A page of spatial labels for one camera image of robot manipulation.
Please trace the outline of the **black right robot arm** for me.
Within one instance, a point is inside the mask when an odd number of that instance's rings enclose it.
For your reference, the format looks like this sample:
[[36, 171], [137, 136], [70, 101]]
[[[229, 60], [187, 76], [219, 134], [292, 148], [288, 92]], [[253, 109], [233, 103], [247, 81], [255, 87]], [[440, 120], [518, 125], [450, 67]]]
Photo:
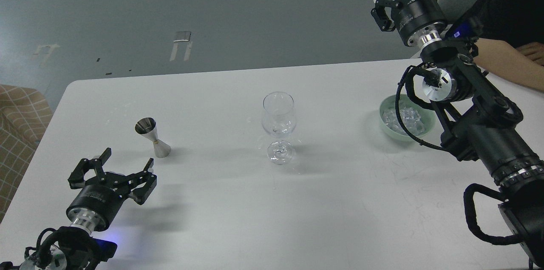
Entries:
[[[423, 141], [401, 128], [418, 144], [445, 151], [457, 160], [481, 160], [498, 190], [471, 184], [464, 191], [468, 229], [493, 245], [520, 244], [529, 267], [543, 267], [543, 161], [516, 132], [523, 113], [505, 97], [474, 62], [482, 23], [464, 20], [442, 36], [448, 20], [437, 0], [375, 0], [371, 14], [381, 31], [398, 30], [406, 46], [418, 46], [422, 62], [409, 66], [398, 82], [394, 100], [400, 118], [405, 88], [412, 102], [436, 113], [443, 127], [441, 144]], [[510, 236], [485, 234], [476, 219], [473, 196], [499, 200]]]

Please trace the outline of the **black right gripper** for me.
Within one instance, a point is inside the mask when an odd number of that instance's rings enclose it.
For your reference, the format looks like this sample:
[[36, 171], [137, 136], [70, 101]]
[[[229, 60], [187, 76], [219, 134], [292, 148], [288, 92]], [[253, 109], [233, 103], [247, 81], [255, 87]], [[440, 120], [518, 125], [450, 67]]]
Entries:
[[[386, 8], [392, 9], [392, 19]], [[437, 0], [375, 0], [371, 15], [381, 31], [397, 29], [408, 47], [427, 47], [441, 41], [447, 25]]]

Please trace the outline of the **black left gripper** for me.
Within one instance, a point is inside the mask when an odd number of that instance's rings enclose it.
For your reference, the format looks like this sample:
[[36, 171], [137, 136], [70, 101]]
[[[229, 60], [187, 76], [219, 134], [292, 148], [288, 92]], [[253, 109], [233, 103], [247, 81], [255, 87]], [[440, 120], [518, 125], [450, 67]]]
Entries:
[[[110, 156], [111, 148], [106, 148], [98, 158], [82, 158], [68, 177], [70, 189], [80, 191], [68, 206], [66, 216], [74, 221], [78, 215], [87, 212], [95, 221], [95, 231], [109, 229], [126, 199], [143, 205], [157, 186], [153, 158], [128, 180], [124, 175], [104, 172], [103, 165]], [[95, 176], [85, 179], [89, 171], [94, 171]]]

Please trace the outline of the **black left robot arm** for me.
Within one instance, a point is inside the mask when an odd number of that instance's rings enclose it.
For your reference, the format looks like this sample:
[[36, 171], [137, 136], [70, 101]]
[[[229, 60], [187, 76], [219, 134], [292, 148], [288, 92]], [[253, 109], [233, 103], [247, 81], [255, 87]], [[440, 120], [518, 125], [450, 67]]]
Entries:
[[109, 229], [126, 200], [144, 204], [157, 185], [157, 176], [152, 171], [153, 158], [137, 173], [105, 172], [110, 156], [111, 148], [106, 148], [97, 158], [79, 161], [68, 177], [70, 188], [79, 190], [66, 210], [70, 225], [42, 230], [36, 244], [26, 247], [24, 261], [20, 265], [4, 261], [2, 270], [94, 270], [115, 255], [115, 242], [92, 234]]

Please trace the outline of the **person forearm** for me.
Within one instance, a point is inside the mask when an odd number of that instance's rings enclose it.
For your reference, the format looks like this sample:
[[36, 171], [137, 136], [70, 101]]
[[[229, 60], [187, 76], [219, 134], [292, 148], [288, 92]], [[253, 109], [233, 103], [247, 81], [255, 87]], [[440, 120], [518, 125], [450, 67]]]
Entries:
[[544, 68], [502, 40], [479, 39], [475, 63], [484, 70], [517, 85], [544, 91]]

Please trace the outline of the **person hand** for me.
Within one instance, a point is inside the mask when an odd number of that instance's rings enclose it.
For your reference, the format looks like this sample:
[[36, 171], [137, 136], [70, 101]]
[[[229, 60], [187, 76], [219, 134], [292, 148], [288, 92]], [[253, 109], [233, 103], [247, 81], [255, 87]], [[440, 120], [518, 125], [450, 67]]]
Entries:
[[544, 66], [544, 44], [540, 42], [530, 42], [526, 45], [517, 47], [519, 53], [530, 59], [538, 65]]

